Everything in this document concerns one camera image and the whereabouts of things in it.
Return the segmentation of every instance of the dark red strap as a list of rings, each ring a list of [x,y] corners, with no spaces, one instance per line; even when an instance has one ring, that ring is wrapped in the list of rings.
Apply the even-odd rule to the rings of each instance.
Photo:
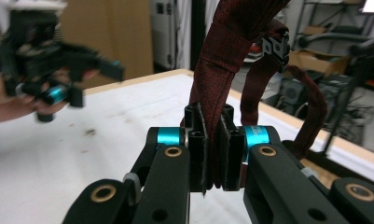
[[[207,189],[220,187],[219,151],[216,127],[227,100],[235,73],[242,66],[253,38],[289,2],[289,0],[221,0],[215,11],[212,27],[201,49],[195,68],[189,103],[200,103],[209,149],[204,152],[209,167]]]
[[[288,65],[287,70],[303,84],[308,93],[307,118],[300,128],[293,146],[289,148],[298,159],[303,159],[326,121],[326,99],[305,71],[294,65]]]

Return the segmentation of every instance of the white table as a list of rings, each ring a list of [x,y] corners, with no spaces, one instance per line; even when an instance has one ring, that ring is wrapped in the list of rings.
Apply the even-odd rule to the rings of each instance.
[[[103,178],[121,180],[140,154],[149,127],[179,125],[191,84],[188,70],[175,70],[90,89],[85,108],[66,108],[48,124],[37,123],[34,115],[0,123],[0,223],[61,223],[87,185]],[[228,98],[236,125],[239,99],[233,91]],[[259,124],[293,139],[301,122],[261,105]],[[313,148],[319,150],[325,139],[326,133],[320,133]],[[348,143],[336,139],[335,144],[331,153],[374,170],[371,154],[355,158],[349,148],[339,147]],[[222,189],[208,191],[205,198],[191,194],[190,223],[250,223],[242,195],[242,190]]]

